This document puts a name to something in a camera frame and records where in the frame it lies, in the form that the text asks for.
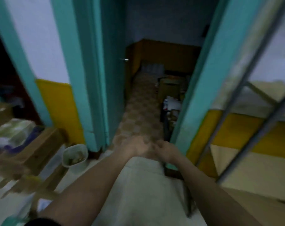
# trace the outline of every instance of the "patterned floor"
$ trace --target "patterned floor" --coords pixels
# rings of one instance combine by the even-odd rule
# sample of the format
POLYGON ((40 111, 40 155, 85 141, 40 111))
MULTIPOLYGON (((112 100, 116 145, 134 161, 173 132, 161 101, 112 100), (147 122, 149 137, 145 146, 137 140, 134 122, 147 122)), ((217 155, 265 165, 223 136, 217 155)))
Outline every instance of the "patterned floor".
POLYGON ((156 77, 148 73, 137 74, 132 86, 132 95, 127 102, 122 121, 109 147, 110 150, 119 147, 130 136, 142 135, 146 143, 163 139, 156 82, 156 77))

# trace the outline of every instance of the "door handle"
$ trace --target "door handle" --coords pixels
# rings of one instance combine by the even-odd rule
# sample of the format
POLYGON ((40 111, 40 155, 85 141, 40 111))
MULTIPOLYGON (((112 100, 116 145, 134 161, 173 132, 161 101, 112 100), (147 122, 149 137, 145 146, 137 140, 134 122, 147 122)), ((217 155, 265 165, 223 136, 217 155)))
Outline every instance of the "door handle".
POLYGON ((120 58, 120 60, 124 61, 125 63, 129 61, 129 59, 122 59, 122 58, 120 58))

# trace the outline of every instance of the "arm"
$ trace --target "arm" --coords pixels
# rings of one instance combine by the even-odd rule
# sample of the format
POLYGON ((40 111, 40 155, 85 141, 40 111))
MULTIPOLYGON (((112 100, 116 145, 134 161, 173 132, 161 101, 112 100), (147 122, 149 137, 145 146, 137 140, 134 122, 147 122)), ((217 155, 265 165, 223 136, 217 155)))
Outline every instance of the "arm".
POLYGON ((190 193, 208 226, 260 226, 238 202, 183 156, 174 144, 159 140, 157 155, 181 172, 190 193))
POLYGON ((50 218, 62 226, 90 226, 125 164, 148 150, 143 137, 132 137, 120 149, 86 171, 66 188, 39 217, 50 218))

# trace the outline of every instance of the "hand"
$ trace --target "hand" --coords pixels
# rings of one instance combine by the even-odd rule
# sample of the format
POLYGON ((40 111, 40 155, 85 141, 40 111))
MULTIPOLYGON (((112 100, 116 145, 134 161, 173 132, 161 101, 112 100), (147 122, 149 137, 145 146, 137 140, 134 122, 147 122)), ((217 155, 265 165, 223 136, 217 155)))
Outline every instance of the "hand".
POLYGON ((130 137, 121 145, 121 150, 129 154, 130 157, 145 154, 151 144, 145 144, 142 136, 130 137))
POLYGON ((166 163, 175 164, 176 160, 182 156, 178 148, 167 141, 158 140, 154 145, 156 155, 166 163))

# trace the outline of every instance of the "small bucket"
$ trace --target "small bucket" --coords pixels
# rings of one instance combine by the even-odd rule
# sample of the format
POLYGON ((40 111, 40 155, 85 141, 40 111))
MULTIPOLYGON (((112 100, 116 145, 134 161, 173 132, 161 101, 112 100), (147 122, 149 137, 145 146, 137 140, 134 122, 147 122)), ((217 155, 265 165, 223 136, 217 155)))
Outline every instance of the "small bucket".
POLYGON ((63 152, 62 165, 69 168, 74 174, 83 172, 88 166, 88 149, 84 144, 77 144, 68 147, 63 152), (84 160, 76 164, 70 165, 70 160, 76 159, 79 155, 83 155, 84 160))

